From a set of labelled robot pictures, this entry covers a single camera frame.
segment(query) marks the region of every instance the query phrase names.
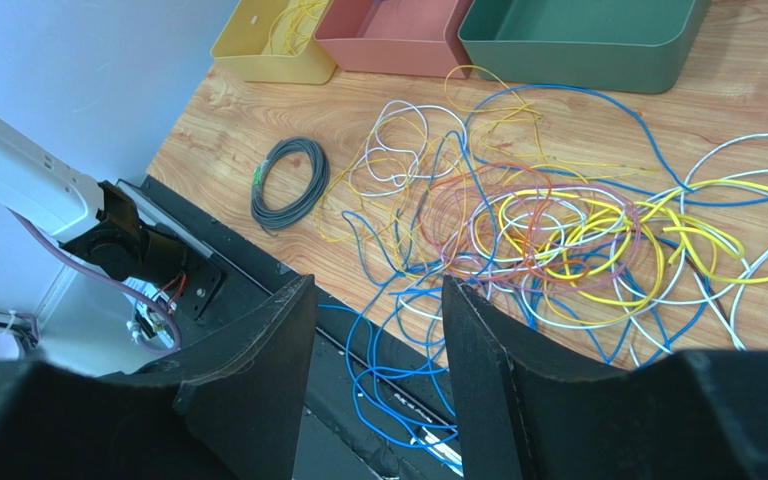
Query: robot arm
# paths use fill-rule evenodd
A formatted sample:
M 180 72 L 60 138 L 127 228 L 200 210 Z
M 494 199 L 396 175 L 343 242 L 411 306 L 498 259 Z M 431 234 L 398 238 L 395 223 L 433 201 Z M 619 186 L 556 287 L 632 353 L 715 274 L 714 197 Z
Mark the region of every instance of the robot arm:
M 145 225 L 120 189 L 76 171 L 1 119 L 0 204 L 115 280 L 164 284 L 185 262 L 186 246 Z

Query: pink bin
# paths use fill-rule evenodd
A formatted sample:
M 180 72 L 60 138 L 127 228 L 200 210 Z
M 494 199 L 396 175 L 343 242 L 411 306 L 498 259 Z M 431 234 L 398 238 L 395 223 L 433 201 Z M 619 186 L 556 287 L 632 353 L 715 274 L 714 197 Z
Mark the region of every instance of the pink bin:
M 473 0 L 333 0 L 314 38 L 343 70 L 445 77 L 470 57 L 458 28 Z M 467 78 L 468 69 L 453 73 Z

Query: white wall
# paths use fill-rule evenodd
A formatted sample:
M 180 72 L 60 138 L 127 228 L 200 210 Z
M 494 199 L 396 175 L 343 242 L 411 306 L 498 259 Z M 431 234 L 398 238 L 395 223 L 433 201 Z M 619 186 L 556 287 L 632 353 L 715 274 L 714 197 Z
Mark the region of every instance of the white wall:
M 0 0 L 0 118 L 78 170 L 139 181 L 235 4 Z M 35 311 L 60 269 L 0 208 L 0 309 Z

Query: storage bin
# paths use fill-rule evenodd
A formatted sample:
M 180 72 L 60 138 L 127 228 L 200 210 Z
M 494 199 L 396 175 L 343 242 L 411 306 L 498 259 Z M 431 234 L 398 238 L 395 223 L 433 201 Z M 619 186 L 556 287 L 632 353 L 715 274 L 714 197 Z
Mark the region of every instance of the storage bin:
M 322 84 L 334 74 L 337 65 L 314 40 L 301 45 L 296 54 L 282 54 L 281 47 L 289 22 L 281 21 L 272 33 L 272 25 L 287 8 L 328 0 L 240 0 L 210 53 L 215 63 L 246 82 Z M 298 33 L 312 37 L 318 22 L 300 24 Z
M 711 0 L 475 0 L 459 37 L 522 83 L 658 93 L 677 82 Z
M 333 0 L 315 38 L 343 70 L 445 77 L 470 63 L 458 27 L 472 2 Z

